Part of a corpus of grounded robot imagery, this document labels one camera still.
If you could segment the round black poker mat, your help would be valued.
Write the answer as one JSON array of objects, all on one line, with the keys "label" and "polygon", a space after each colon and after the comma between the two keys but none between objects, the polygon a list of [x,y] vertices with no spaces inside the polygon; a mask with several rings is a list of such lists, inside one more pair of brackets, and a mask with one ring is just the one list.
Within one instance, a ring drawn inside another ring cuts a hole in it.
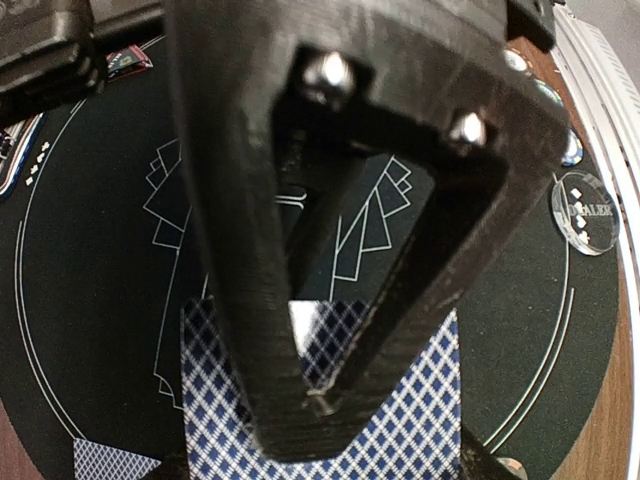
[{"label": "round black poker mat", "polygon": [[[180,314],[205,282],[163,40],[151,67],[46,114],[1,203],[1,399],[47,479],[86,439],[161,459],[184,441]],[[464,424],[548,479],[611,356],[615,251],[568,246],[542,200],[458,303]]]}]

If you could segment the blue white chips front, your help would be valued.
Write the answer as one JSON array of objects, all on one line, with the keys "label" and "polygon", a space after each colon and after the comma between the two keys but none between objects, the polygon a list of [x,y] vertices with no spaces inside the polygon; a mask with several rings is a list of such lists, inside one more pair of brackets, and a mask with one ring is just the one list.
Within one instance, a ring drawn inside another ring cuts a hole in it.
[{"label": "blue white chips front", "polygon": [[584,158],[584,148],[581,139],[570,129],[568,132],[568,143],[566,152],[562,158],[563,167],[577,166]]}]

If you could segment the orange chips seat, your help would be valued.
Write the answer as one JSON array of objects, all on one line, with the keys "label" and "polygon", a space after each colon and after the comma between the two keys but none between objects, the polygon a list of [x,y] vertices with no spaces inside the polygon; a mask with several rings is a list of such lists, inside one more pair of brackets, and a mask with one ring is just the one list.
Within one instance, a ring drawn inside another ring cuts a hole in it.
[{"label": "orange chips seat", "polygon": [[507,66],[516,72],[524,75],[530,74],[530,66],[527,60],[519,53],[511,49],[505,49],[503,51],[503,57]]},{"label": "orange chips seat", "polygon": [[512,475],[516,476],[518,479],[528,479],[528,475],[526,469],[524,468],[524,465],[518,460],[509,457],[498,457],[497,460],[502,466],[504,466]]}]

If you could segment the aluminium front rail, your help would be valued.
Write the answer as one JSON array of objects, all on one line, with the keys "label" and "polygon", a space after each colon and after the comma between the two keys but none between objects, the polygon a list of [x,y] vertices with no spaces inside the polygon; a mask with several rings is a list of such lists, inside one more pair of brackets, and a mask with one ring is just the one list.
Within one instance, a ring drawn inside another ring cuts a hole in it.
[{"label": "aluminium front rail", "polygon": [[569,92],[625,216],[625,267],[639,274],[639,91],[597,27],[554,7],[556,47]]}]

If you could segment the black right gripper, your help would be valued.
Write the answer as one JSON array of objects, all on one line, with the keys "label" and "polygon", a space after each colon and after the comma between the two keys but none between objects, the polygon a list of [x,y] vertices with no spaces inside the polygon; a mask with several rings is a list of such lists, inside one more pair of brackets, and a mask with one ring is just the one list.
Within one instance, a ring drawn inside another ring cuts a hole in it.
[{"label": "black right gripper", "polygon": [[107,56],[163,32],[161,1],[3,1],[1,123],[104,90]]}]

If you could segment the grey blue card deck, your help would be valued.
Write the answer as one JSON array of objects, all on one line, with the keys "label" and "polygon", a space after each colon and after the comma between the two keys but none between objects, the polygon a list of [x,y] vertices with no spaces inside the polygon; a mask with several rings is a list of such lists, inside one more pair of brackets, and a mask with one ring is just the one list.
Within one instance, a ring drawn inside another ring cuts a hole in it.
[{"label": "grey blue card deck", "polygon": [[390,397],[338,456],[282,463],[254,442],[213,301],[181,312],[183,418],[193,479],[456,479],[461,441],[458,318],[451,311]]}]

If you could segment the orange chips front seat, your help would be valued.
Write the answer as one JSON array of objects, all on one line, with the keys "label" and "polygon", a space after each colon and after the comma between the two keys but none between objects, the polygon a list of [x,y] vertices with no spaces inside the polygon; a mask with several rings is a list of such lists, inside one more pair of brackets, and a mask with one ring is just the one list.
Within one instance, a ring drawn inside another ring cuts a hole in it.
[{"label": "orange chips front seat", "polygon": [[516,72],[524,75],[530,74],[530,66],[527,60],[519,53],[511,49],[505,49],[503,51],[503,57],[507,66]]}]

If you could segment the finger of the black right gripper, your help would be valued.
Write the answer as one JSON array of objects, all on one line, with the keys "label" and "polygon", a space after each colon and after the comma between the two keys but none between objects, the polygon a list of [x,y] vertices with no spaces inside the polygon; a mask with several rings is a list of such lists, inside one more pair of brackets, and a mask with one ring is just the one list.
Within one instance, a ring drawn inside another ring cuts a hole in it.
[{"label": "finger of the black right gripper", "polygon": [[373,414],[311,389],[289,316],[368,153],[346,113],[358,1],[169,1],[185,178],[224,345],[260,452],[332,458]]},{"label": "finger of the black right gripper", "polygon": [[369,415],[550,182],[567,115],[512,71],[506,42],[555,42],[548,1],[346,1],[334,55],[356,89],[327,133],[397,154],[434,188],[343,364],[309,402]]}]

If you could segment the red black triangle marker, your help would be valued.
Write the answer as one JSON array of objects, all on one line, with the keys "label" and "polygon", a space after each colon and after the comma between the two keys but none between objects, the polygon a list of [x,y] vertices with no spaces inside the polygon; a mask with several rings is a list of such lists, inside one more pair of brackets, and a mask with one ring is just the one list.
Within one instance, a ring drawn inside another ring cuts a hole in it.
[{"label": "red black triangle marker", "polygon": [[115,81],[153,67],[148,55],[137,45],[112,52],[107,57],[108,80]]}]

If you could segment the blue card seat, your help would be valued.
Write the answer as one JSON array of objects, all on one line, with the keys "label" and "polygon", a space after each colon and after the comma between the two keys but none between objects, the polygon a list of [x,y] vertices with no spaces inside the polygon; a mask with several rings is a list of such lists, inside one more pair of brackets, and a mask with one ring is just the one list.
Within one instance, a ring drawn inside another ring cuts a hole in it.
[{"label": "blue card seat", "polygon": [[81,438],[74,440],[73,460],[79,480],[141,479],[160,465],[157,459]]}]

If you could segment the green chips front seat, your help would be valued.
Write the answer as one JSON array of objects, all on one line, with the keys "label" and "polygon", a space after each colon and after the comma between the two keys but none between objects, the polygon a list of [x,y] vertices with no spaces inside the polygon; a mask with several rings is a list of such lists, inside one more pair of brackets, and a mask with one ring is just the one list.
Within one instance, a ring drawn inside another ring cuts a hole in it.
[{"label": "green chips front seat", "polygon": [[546,109],[565,108],[562,97],[560,96],[558,91],[554,89],[550,84],[539,78],[534,78],[533,83],[536,86],[537,91],[541,94],[540,104],[543,105]]}]

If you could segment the aluminium poker case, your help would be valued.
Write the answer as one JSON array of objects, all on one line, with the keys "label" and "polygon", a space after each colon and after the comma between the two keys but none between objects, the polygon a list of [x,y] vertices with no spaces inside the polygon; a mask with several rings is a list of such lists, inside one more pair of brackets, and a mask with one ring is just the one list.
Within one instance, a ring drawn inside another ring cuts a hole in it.
[{"label": "aluminium poker case", "polygon": [[1,200],[13,191],[46,118],[44,112],[1,130]]}]

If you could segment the clear round dealer button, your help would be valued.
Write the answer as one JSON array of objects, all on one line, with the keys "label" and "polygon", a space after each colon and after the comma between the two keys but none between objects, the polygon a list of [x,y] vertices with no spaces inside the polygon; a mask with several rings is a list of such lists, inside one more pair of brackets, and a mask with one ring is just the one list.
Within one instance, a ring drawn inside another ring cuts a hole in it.
[{"label": "clear round dealer button", "polygon": [[604,183],[586,171],[570,171],[551,190],[551,212],[565,240],[587,256],[600,256],[618,241],[620,218]]}]

